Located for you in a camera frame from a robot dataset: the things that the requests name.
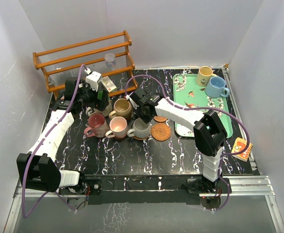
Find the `yellow mug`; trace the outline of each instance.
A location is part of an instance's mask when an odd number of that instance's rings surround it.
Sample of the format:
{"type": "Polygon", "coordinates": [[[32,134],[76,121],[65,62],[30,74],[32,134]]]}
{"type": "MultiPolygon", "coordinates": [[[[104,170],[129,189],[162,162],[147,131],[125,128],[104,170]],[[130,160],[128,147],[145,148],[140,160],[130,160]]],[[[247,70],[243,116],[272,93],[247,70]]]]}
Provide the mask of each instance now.
{"type": "Polygon", "coordinates": [[[206,86],[213,76],[217,75],[213,74],[213,70],[210,67],[200,67],[196,78],[196,84],[198,86],[206,86]]]}

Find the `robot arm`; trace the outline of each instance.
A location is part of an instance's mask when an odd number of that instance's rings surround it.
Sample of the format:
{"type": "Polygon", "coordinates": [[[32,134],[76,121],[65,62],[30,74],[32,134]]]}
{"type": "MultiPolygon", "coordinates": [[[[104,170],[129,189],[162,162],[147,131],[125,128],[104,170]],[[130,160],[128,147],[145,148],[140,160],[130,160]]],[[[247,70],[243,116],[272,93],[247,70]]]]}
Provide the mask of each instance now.
{"type": "Polygon", "coordinates": [[[62,121],[59,119],[65,114],[76,87],[76,78],[67,79],[64,92],[65,100],[57,100],[50,116],[48,124],[40,135],[37,142],[30,148],[27,154],[21,153],[17,158],[17,167],[21,182],[29,157],[41,144],[30,164],[26,187],[41,191],[55,192],[58,188],[76,186],[79,183],[80,172],[73,170],[59,170],[55,165],[55,156],[60,143],[67,130],[74,122],[73,115],[80,112],[87,105],[103,111],[108,105],[108,92],[99,89],[101,74],[86,70],[87,77],[78,84],[78,91],[72,108],[62,121]]]}
{"type": "Polygon", "coordinates": [[[169,118],[192,130],[195,134],[195,142],[203,156],[202,176],[208,180],[211,187],[218,182],[220,156],[223,151],[227,132],[221,123],[217,113],[210,110],[203,114],[199,110],[185,111],[173,107],[159,94],[151,95],[143,89],[137,89],[129,97],[137,115],[148,123],[154,116],[169,118]]]}

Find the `wooden dish rack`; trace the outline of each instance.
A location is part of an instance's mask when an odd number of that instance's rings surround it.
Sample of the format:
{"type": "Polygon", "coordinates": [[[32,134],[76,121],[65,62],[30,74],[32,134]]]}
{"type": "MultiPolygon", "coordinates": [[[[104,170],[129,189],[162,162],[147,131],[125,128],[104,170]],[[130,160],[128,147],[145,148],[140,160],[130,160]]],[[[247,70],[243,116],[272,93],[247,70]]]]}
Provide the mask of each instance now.
{"type": "MultiPolygon", "coordinates": [[[[33,52],[33,63],[37,70],[42,70],[46,88],[48,92],[53,92],[56,99],[59,95],[58,91],[65,89],[65,80],[78,76],[81,64],[101,73],[103,77],[109,76],[117,86],[117,91],[110,94],[115,96],[124,93],[124,82],[133,76],[132,70],[135,66],[129,52],[131,44],[129,34],[123,31],[57,49],[33,52]],[[116,57],[116,65],[112,67],[107,66],[104,60],[104,55],[109,52],[114,53],[116,57]]],[[[133,79],[128,91],[136,89],[137,82],[133,79]]]]}

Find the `pink mug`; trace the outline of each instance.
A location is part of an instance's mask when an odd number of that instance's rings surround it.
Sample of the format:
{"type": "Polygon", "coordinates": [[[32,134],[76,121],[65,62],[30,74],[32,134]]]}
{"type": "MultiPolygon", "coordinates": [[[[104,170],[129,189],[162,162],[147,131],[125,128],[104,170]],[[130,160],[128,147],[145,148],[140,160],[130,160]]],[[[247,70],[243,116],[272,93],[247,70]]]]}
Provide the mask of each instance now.
{"type": "Polygon", "coordinates": [[[88,124],[89,127],[84,130],[84,135],[87,137],[105,137],[106,132],[109,131],[106,119],[101,113],[92,114],[88,119],[88,124]]]}

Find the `wooden rung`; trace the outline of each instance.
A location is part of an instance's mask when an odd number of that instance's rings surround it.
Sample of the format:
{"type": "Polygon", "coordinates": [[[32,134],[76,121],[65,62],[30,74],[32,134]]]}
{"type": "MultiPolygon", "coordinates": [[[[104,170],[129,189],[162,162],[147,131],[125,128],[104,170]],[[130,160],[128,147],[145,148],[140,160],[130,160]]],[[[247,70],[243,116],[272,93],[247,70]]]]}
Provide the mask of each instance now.
{"type": "Polygon", "coordinates": [[[104,48],[101,48],[101,49],[92,50],[92,51],[88,51],[88,52],[83,52],[83,53],[79,53],[79,54],[76,54],[76,55],[72,55],[72,56],[56,59],[56,60],[53,60],[53,61],[41,63],[41,64],[38,64],[37,67],[38,68],[47,67],[47,66],[51,66],[51,65],[58,64],[58,63],[61,63],[61,62],[66,62],[66,61],[69,61],[69,60],[73,60],[73,59],[76,59],[76,58],[80,58],[80,57],[85,57],[85,56],[89,56],[89,55],[92,55],[92,54],[96,54],[96,53],[99,53],[99,52],[104,52],[104,51],[108,51],[108,50],[117,49],[117,48],[120,48],[120,47],[124,47],[126,45],[129,45],[129,42],[124,42],[124,43],[120,43],[120,44],[116,44],[116,45],[111,45],[111,46],[107,46],[107,47],[104,47],[104,48]]]}
{"type": "Polygon", "coordinates": [[[76,44],[63,46],[63,47],[60,47],[60,48],[57,48],[57,49],[52,49],[52,50],[47,50],[47,51],[44,51],[44,52],[39,52],[36,55],[37,56],[42,56],[42,55],[46,55],[46,54],[50,54],[50,53],[54,53],[54,52],[59,52],[59,51],[62,51],[62,50],[67,50],[67,49],[75,48],[75,47],[78,47],[78,46],[87,45],[87,44],[91,44],[91,43],[94,43],[94,42],[115,38],[115,37],[118,37],[118,36],[122,36],[124,34],[126,34],[126,36],[128,36],[127,32],[126,33],[125,32],[116,33],[116,34],[113,34],[113,35],[103,36],[103,37],[96,38],[96,39],[93,39],[93,40],[87,40],[87,41],[84,41],[84,42],[79,42],[79,43],[76,43],[76,44]]]}
{"type": "Polygon", "coordinates": [[[128,38],[128,41],[130,42],[130,45],[132,45],[131,38],[130,38],[129,34],[127,33],[127,31],[124,30],[123,32],[125,33],[126,37],[128,38]]]}
{"type": "Polygon", "coordinates": [[[37,67],[37,65],[40,63],[39,60],[38,60],[38,57],[37,57],[37,54],[35,52],[33,52],[33,63],[34,63],[34,66],[37,70],[39,70],[39,68],[37,67]]]}
{"type": "MultiPolygon", "coordinates": [[[[132,70],[132,69],[133,69],[132,66],[131,67],[125,67],[125,68],[122,68],[122,69],[118,69],[118,70],[110,71],[110,72],[107,72],[107,73],[103,73],[102,77],[120,74],[120,73],[129,71],[129,70],[132,70]]],[[[53,92],[53,91],[59,91],[59,90],[62,90],[62,89],[65,89],[65,84],[62,84],[62,85],[59,85],[59,86],[50,87],[49,91],[53,92]]]]}
{"type": "MultiPolygon", "coordinates": [[[[115,57],[121,57],[121,56],[127,55],[127,54],[128,54],[127,52],[117,53],[117,54],[115,54],[115,57]]],[[[47,72],[47,75],[49,76],[51,74],[57,74],[57,73],[61,73],[61,72],[67,71],[67,70],[76,69],[76,68],[79,68],[82,64],[90,65],[90,64],[102,62],[102,61],[104,61],[104,58],[99,58],[99,59],[92,60],[92,61],[89,61],[89,62],[79,63],[79,64],[76,64],[76,65],[73,65],[73,66],[49,71],[49,72],[47,72]]]]}

